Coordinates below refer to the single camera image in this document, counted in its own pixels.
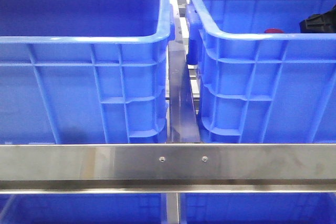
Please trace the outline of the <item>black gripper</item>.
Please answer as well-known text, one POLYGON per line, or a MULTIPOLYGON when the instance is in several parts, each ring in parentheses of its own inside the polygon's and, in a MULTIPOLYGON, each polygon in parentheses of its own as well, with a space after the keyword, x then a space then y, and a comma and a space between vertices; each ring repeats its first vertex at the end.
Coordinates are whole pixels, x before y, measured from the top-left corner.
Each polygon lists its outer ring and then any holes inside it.
POLYGON ((301 33, 335 33, 335 6, 323 14, 313 14, 300 22, 301 33))

